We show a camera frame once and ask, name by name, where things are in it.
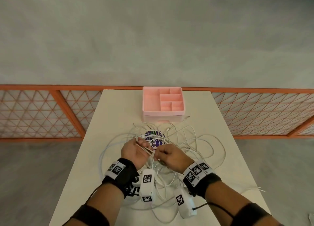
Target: person's left hand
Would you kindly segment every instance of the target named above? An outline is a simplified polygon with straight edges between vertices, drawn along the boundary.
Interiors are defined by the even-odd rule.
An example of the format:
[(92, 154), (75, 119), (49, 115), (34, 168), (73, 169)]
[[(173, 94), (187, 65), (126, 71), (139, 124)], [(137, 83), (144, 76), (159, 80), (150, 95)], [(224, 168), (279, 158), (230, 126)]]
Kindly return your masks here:
[[(138, 144), (140, 146), (153, 150), (147, 141), (140, 137), (138, 138), (138, 140)], [(143, 149), (136, 145), (136, 139), (133, 138), (124, 144), (123, 148), (121, 149), (121, 157), (132, 161), (136, 169), (139, 170), (145, 165), (149, 158), (149, 155)]]

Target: person's right hand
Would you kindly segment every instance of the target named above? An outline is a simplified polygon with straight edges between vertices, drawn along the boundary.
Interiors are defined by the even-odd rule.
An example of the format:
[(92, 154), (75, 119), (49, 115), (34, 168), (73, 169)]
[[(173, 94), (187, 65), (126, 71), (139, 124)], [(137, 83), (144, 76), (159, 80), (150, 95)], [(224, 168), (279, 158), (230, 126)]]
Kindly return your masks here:
[(158, 146), (154, 160), (164, 161), (168, 168), (181, 174), (194, 162), (174, 144)]

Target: tabletop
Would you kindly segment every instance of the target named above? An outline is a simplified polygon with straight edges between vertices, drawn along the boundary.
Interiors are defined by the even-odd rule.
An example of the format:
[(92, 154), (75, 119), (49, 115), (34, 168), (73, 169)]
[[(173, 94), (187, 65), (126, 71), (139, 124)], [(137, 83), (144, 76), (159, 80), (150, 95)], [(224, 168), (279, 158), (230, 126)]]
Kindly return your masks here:
[[(205, 136), (214, 149), (214, 155), (206, 159), (213, 168), (222, 163), (225, 153), (221, 144), (224, 146), (226, 158), (215, 171), (225, 183), (240, 185), (241, 189), (257, 187), (211, 93), (184, 91), (183, 96), (186, 104), (186, 116), (189, 118), (182, 123), (175, 123), (176, 127), (181, 129), (185, 126), (192, 126), (197, 136), (213, 135)], [(141, 90), (103, 90), (49, 226), (60, 226), (66, 222), (85, 203), (92, 191), (100, 185), (101, 179), (98, 171), (100, 154), (114, 137), (122, 133), (129, 133), (134, 125), (141, 124), (141, 115)], [(103, 171), (121, 156), (122, 145), (112, 146), (106, 150), (102, 161)], [(205, 142), (198, 145), (203, 156), (211, 153), (212, 149)], [(270, 213), (260, 191), (248, 190), (243, 195)], [(204, 203), (204, 200), (197, 196), (194, 198), (194, 202), (196, 206), (199, 206)], [(145, 207), (143, 207), (143, 202), (139, 201), (134, 208), (143, 209)], [(173, 218), (176, 205), (169, 208), (157, 208), (154, 212), (163, 221), (167, 221)], [(191, 224), (219, 225), (208, 207), (198, 209), (197, 215), (188, 219), (182, 219), (178, 214), (169, 225)], [(122, 207), (116, 225), (163, 224), (155, 218), (151, 210), (133, 210)]]

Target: black armband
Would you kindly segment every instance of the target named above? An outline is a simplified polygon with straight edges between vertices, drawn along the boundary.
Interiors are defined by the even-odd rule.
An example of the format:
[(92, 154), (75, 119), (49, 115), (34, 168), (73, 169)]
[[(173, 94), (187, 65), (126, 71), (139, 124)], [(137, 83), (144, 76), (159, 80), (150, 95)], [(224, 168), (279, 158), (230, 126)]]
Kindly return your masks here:
[(270, 214), (258, 206), (258, 204), (249, 203), (234, 216), (230, 226), (253, 226), (261, 218), (268, 215)]
[(97, 209), (82, 205), (70, 218), (75, 218), (88, 226), (109, 226), (107, 218)]
[(221, 181), (213, 169), (204, 161), (198, 160), (191, 164), (184, 171), (183, 182), (193, 196), (201, 196), (205, 198), (205, 192), (208, 186), (217, 181)]
[(139, 181), (139, 173), (132, 161), (120, 158), (112, 163), (105, 173), (103, 184), (113, 184), (124, 194), (124, 198), (130, 194), (133, 188), (132, 182)]

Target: orange metal fence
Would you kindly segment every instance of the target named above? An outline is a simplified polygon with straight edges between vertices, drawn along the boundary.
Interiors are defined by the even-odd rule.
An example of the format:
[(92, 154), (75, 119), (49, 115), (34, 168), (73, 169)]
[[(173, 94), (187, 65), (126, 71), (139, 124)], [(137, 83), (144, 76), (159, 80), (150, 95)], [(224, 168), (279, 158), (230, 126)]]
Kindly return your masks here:
[[(103, 89), (140, 86), (0, 85), (0, 141), (80, 141)], [(237, 139), (314, 137), (314, 89), (211, 91)]]

